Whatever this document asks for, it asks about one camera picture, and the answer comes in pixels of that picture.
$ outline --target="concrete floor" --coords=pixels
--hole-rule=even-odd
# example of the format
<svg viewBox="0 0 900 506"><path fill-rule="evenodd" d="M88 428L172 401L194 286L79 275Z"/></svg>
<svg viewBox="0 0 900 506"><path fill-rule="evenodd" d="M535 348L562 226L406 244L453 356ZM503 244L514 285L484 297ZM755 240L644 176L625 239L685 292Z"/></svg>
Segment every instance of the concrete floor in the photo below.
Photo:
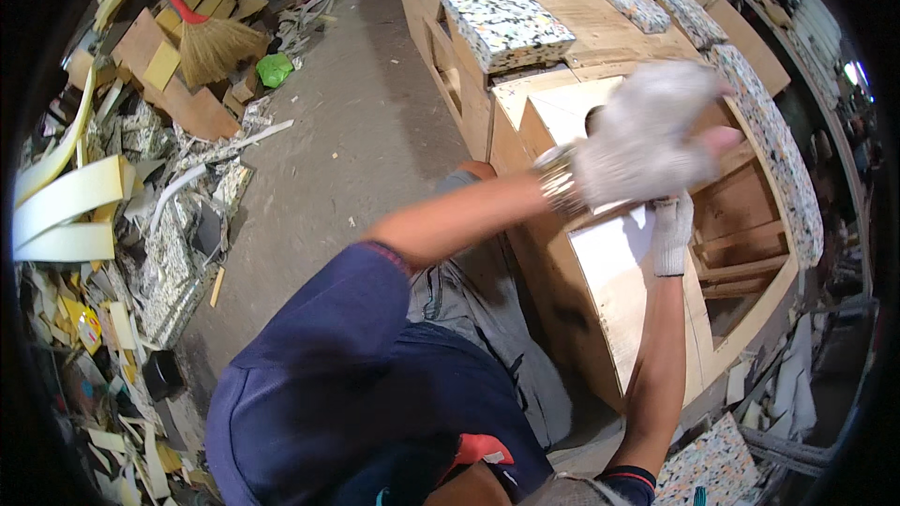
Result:
<svg viewBox="0 0 900 506"><path fill-rule="evenodd" d="M300 286L470 158L400 0L337 0L332 16L272 93L268 114L294 126L245 151L256 174L232 223L218 305L202 303L177 345L189 386L178 406L193 399L201 417L222 368Z"/></svg>

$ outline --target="green plastic bag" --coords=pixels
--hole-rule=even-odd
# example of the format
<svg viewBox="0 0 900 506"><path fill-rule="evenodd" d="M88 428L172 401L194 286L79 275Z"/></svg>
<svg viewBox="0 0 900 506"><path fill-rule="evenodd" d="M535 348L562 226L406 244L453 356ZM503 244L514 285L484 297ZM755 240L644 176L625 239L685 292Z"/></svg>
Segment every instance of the green plastic bag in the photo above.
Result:
<svg viewBox="0 0 900 506"><path fill-rule="evenodd" d="M266 55L256 64L256 72L263 84L270 89L278 88L285 81L287 75L293 71L291 60L284 53Z"/></svg>

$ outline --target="red fabric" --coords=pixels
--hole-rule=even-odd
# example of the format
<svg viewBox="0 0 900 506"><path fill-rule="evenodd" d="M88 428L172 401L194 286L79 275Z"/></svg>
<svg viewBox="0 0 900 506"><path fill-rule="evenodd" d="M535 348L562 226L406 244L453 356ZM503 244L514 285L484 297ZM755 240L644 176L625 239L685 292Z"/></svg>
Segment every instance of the red fabric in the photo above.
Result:
<svg viewBox="0 0 900 506"><path fill-rule="evenodd" d="M458 465L472 465L484 459L487 455L502 453L503 458L500 461L489 461L492 464L512 465L514 463L512 454L504 446L499 439L487 434L460 434L459 449L456 450L453 464L438 481L438 485L444 482L444 479Z"/></svg>
<svg viewBox="0 0 900 506"><path fill-rule="evenodd" d="M635 475L634 473L613 473L612 475L603 475L603 478L604 478L604 479L606 479L606 478L613 478L614 476L630 476L630 477L632 477L632 478L636 478L636 479L639 480L639 481L644 481L645 483L647 483L647 486L649 486L649 487L650 487L651 489L653 489L654 491L656 490L656 487L653 485L653 483L651 483L651 482L648 481L646 478L643 478L643 477L640 476L640 475Z"/></svg>

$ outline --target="hand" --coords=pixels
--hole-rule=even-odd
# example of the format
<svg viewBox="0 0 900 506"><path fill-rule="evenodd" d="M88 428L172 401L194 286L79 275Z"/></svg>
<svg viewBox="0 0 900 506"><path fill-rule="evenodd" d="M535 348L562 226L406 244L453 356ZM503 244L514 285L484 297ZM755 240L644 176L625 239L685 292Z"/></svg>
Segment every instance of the hand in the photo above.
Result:
<svg viewBox="0 0 900 506"><path fill-rule="evenodd" d="M700 139L685 133L727 89L693 61L640 65L591 118L588 140L574 154L575 184L591 208L622 199L665 197L718 173L718 156L740 132L714 127Z"/></svg>
<svg viewBox="0 0 900 506"><path fill-rule="evenodd" d="M694 222L694 202L688 192L679 197L654 199L656 212L653 226L653 273L659 277L684 275L684 251L690 242Z"/></svg>

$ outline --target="worker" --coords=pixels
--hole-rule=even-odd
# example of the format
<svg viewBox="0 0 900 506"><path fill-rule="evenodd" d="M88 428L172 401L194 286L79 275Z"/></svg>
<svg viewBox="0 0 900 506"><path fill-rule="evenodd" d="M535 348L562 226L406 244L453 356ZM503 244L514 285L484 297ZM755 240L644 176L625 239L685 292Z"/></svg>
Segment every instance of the worker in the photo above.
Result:
<svg viewBox="0 0 900 506"><path fill-rule="evenodd" d="M697 63L642 65L587 140L504 178L465 163L337 254L219 377L205 444L226 502L649 504L684 399L684 190L738 136L685 132L721 92ZM528 335L501 232L624 199L656 199L658 276L624 440L597 480L555 474L546 451L571 404Z"/></svg>

